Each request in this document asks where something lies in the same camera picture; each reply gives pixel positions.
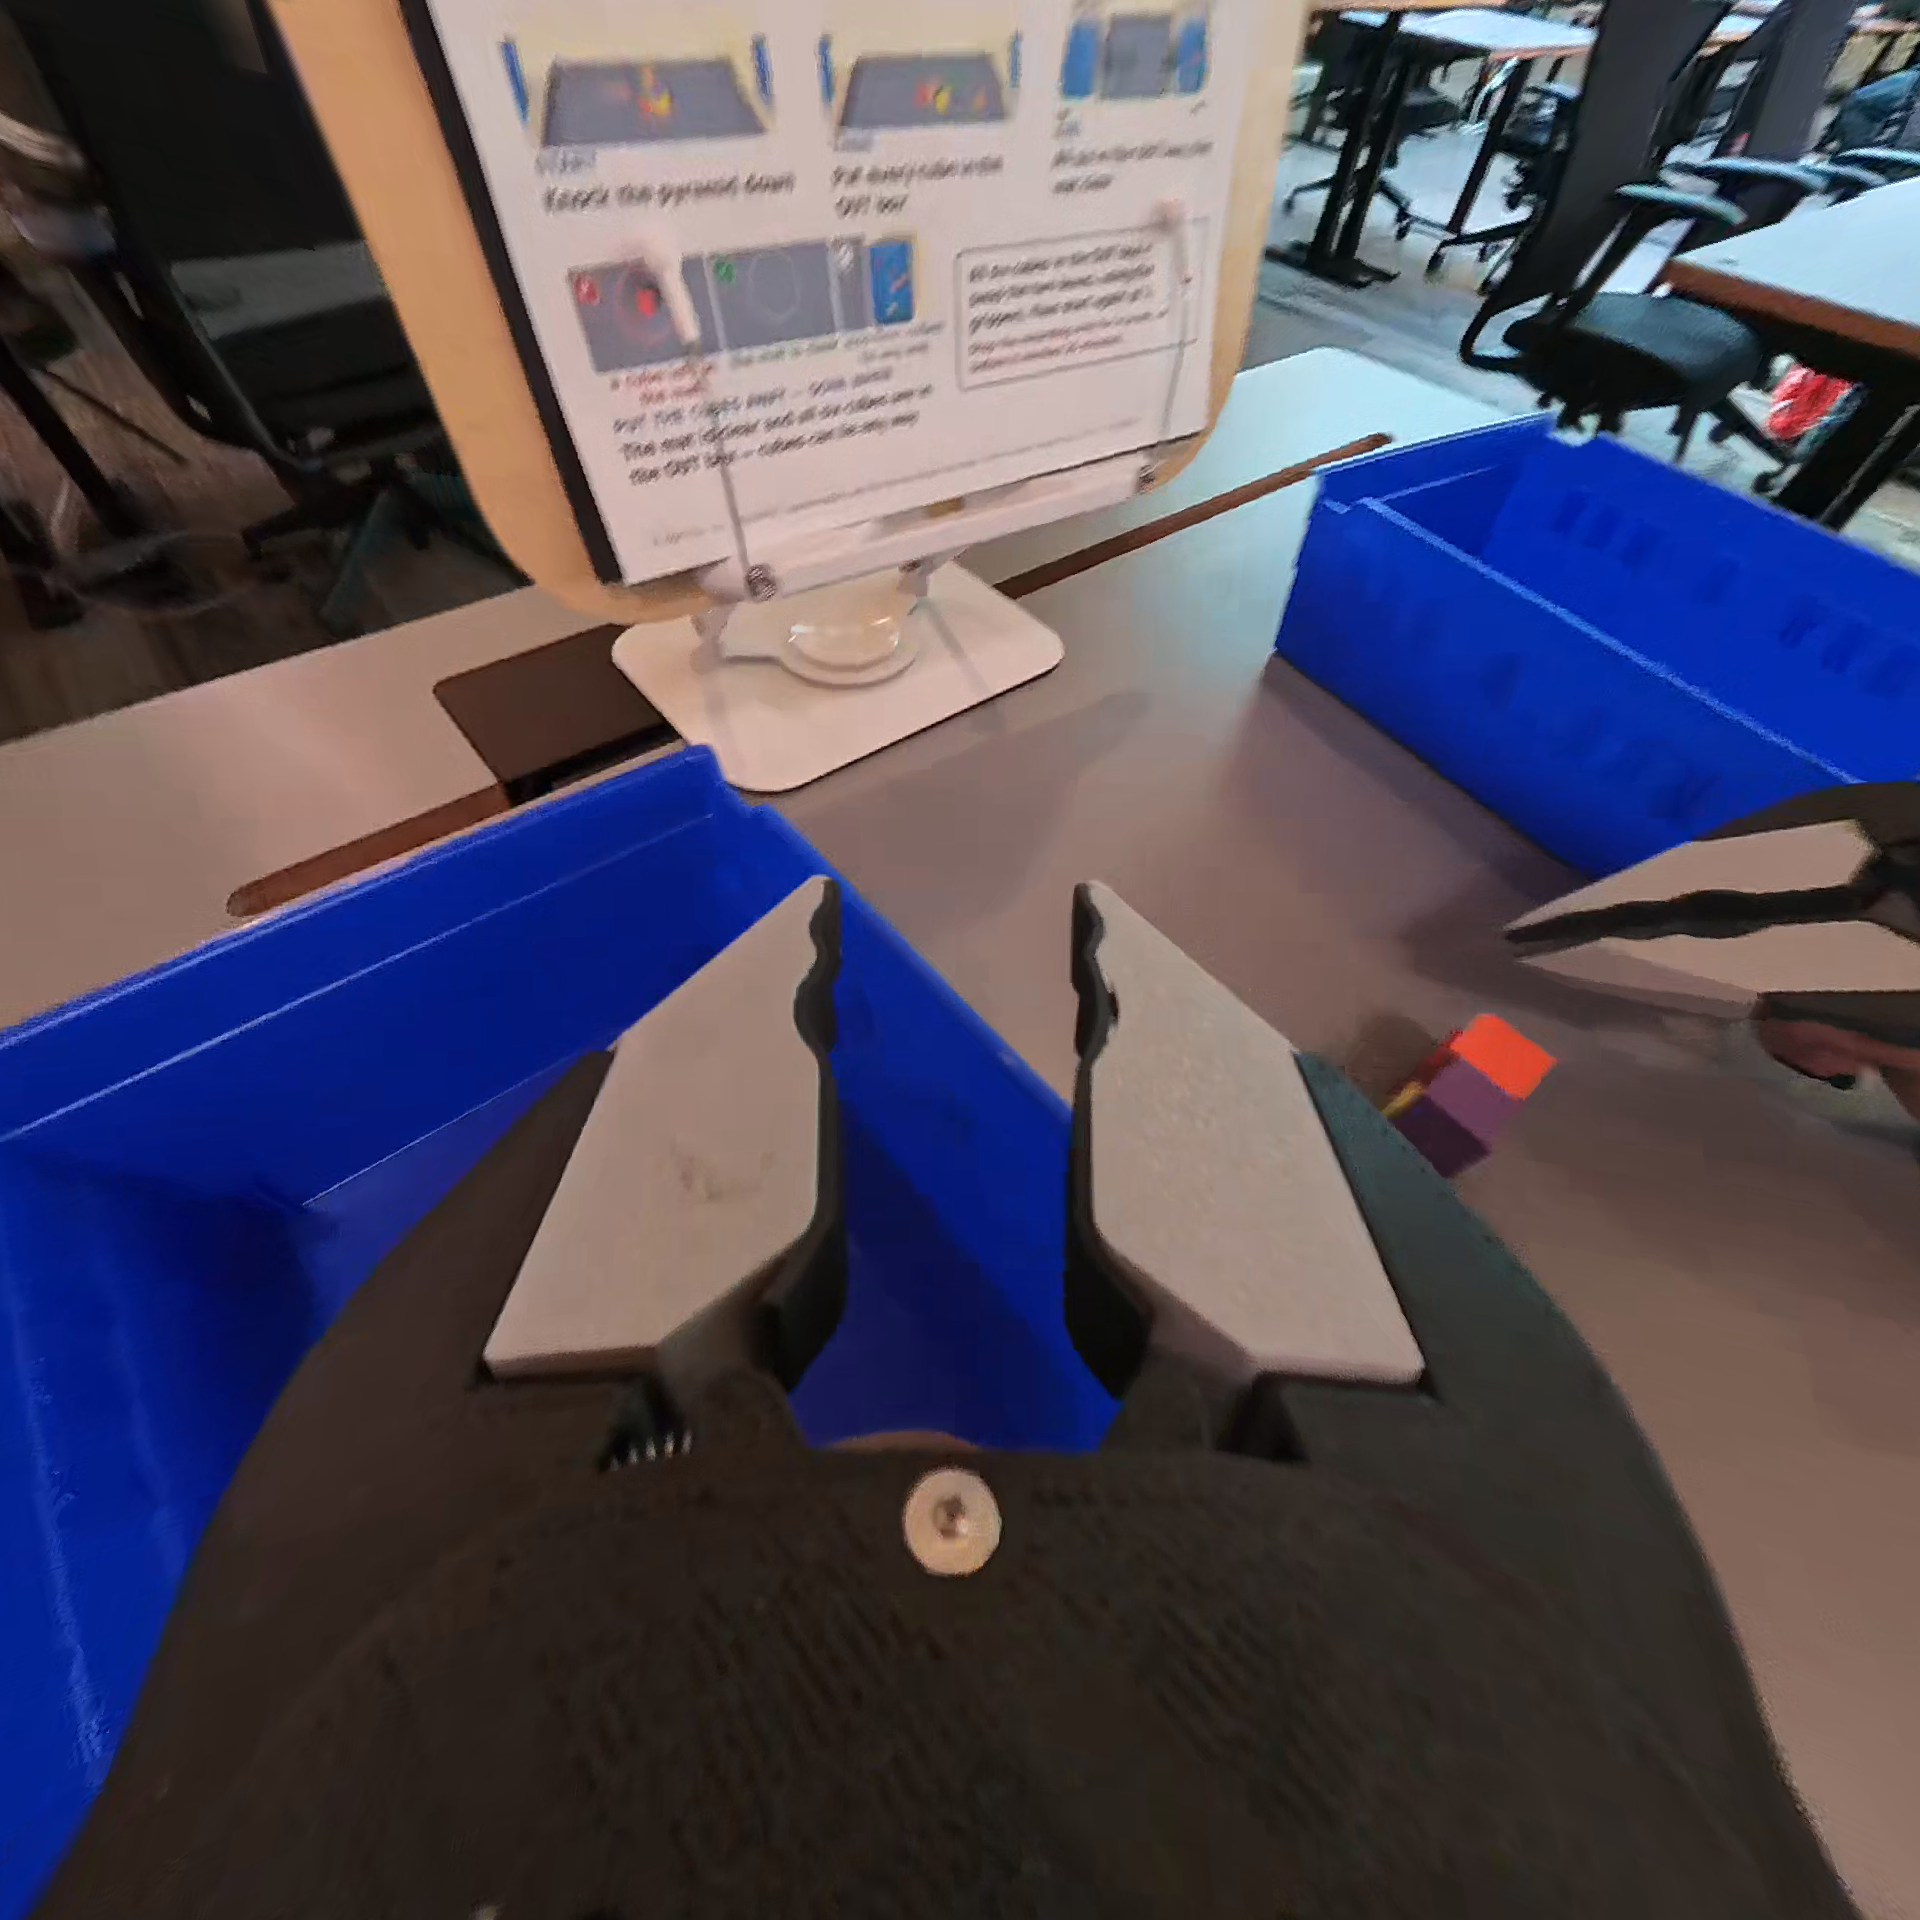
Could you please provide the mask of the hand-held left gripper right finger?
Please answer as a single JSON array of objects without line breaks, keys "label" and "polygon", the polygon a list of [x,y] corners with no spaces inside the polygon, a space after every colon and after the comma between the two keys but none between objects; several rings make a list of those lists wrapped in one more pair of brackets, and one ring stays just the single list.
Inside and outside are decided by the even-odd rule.
[{"label": "hand-held left gripper right finger", "polygon": [[1063,1321],[1099,1385],[1126,1397],[1151,1359],[1225,1389],[1419,1385],[1297,1046],[1099,880],[1069,984]]}]

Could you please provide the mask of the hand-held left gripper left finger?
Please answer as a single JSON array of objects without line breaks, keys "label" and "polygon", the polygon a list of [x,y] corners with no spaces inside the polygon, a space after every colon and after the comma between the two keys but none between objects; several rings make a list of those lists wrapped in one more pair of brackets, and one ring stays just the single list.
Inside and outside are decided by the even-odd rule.
[{"label": "hand-held left gripper left finger", "polygon": [[496,1378],[803,1381],[849,1289],[840,958],[840,882],[808,877],[619,1037],[489,1334]]}]

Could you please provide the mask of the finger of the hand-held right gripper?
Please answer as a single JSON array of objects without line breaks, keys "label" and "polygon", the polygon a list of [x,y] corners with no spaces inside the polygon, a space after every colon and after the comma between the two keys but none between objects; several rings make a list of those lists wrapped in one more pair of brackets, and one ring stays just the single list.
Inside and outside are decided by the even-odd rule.
[{"label": "finger of the hand-held right gripper", "polygon": [[1694,838],[1580,888],[1505,927],[1512,949],[1743,939],[1861,916],[1887,891],[1887,849],[1853,819]]},{"label": "finger of the hand-held right gripper", "polygon": [[1730,1018],[1761,1001],[1917,997],[1917,939],[1875,921],[1702,921],[1687,931],[1512,924],[1531,973],[1583,992]]}]

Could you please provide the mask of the purple cube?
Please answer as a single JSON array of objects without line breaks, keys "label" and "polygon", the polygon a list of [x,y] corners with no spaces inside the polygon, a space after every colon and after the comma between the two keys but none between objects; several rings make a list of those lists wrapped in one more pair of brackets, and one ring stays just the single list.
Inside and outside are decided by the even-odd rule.
[{"label": "purple cube", "polygon": [[1492,1159],[1519,1103],[1452,1061],[1424,1084],[1426,1098],[1391,1123],[1436,1173],[1461,1178]]}]

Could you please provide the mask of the red cube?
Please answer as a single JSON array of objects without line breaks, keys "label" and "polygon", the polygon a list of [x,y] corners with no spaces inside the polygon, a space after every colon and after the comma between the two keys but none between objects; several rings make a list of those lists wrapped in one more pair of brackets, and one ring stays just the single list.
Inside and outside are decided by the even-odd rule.
[{"label": "red cube", "polygon": [[1477,1012],[1442,1044],[1452,1064],[1474,1066],[1505,1100],[1523,1103],[1542,1089],[1558,1056],[1493,1012]]}]

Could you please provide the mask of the blue plastic bin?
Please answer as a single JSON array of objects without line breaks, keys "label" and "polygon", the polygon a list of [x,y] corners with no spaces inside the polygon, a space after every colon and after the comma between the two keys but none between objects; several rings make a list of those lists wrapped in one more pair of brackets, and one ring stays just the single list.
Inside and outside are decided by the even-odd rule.
[{"label": "blue plastic bin", "polygon": [[1593,877],[1917,776],[1917,573],[1547,421],[1328,467],[1277,655]]},{"label": "blue plastic bin", "polygon": [[[708,751],[523,808],[5,1031],[5,1915],[104,1783],[294,1364],[559,1078],[831,855]],[[1090,1450],[1066,1103],[843,882],[849,1300],[818,1441]]]}]

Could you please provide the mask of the brown-edged office desk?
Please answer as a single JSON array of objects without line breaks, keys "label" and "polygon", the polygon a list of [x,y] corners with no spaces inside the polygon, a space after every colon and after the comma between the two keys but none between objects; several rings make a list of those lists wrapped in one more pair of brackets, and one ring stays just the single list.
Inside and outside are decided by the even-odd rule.
[{"label": "brown-edged office desk", "polygon": [[1917,179],[1677,255],[1664,286],[1861,389],[1776,493],[1783,511],[1839,530],[1917,454]]}]

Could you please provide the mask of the long background desk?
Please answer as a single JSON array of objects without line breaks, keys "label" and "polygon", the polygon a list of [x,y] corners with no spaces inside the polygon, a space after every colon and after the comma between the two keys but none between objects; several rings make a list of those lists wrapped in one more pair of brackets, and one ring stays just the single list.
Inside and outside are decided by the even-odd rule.
[{"label": "long background desk", "polygon": [[1370,206],[1378,196],[1384,167],[1399,144],[1399,119],[1416,61],[1424,57],[1432,57],[1436,64],[1484,57],[1512,66],[1451,219],[1426,222],[1424,216],[1410,216],[1410,228],[1436,232],[1428,266],[1441,266],[1458,247],[1493,257],[1498,247],[1519,241],[1527,228],[1523,219],[1506,219],[1501,228],[1470,228],[1468,219],[1477,209],[1481,185],[1501,152],[1505,132],[1521,107],[1531,71],[1542,61],[1563,64],[1590,57],[1598,38],[1594,28],[1543,21],[1536,14],[1505,14],[1493,6],[1442,4],[1372,4],[1360,14],[1337,9],[1337,21],[1360,30],[1360,66],[1354,83],[1349,86],[1350,107],[1337,167],[1323,184],[1323,203],[1312,238],[1287,249],[1270,247],[1267,257],[1346,286],[1370,286],[1396,277],[1391,266],[1370,265],[1360,243]]}]

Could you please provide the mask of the red bag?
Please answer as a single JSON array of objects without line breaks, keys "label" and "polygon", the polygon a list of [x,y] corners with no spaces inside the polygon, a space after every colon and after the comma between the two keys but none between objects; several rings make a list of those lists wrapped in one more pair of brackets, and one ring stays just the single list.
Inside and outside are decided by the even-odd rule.
[{"label": "red bag", "polygon": [[1797,445],[1810,432],[1853,400],[1853,381],[1816,372],[1813,365],[1788,362],[1788,369],[1768,389],[1764,428],[1776,442]]}]

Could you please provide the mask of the white stand base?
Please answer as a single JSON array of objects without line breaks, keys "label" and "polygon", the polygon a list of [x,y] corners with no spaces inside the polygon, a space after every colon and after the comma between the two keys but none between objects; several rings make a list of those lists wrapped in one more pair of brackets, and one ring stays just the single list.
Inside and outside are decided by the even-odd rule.
[{"label": "white stand base", "polygon": [[627,625],[612,666],[722,776],[784,794],[1034,685],[1063,638],[959,561]]}]

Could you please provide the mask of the black office chair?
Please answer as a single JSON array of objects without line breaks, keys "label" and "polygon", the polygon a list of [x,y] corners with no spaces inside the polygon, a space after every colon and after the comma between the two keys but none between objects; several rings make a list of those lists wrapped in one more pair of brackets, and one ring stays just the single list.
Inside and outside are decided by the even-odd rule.
[{"label": "black office chair", "polygon": [[1563,427],[1619,432],[1646,410],[1672,413],[1677,449],[1702,416],[1730,421],[1730,396],[1764,369],[1761,336],[1702,300],[1617,292],[1613,277],[1660,228],[1722,241],[1748,209],[1722,185],[1813,185],[1788,161],[1683,161],[1667,179],[1690,71],[1730,4],[1604,4],[1580,98],[1558,107],[1538,161],[1538,203],[1486,282],[1461,357],[1521,378]]}]

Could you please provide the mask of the printed instruction sheet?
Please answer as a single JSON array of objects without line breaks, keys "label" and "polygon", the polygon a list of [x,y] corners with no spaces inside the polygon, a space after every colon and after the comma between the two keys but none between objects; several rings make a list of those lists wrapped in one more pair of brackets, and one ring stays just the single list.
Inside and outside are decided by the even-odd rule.
[{"label": "printed instruction sheet", "polygon": [[589,564],[1186,440],[1277,4],[403,4]]}]

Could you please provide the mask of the dark office chair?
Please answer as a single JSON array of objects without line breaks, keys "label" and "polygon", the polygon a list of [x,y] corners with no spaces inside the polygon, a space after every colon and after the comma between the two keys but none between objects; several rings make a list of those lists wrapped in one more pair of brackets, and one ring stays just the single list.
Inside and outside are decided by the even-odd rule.
[{"label": "dark office chair", "polygon": [[241,528],[249,561],[332,539],[320,600],[358,629],[373,559],[444,539],[519,579],[485,530],[396,303],[297,86],[84,83],[5,112],[5,193],[165,410],[258,458],[287,503]]}]

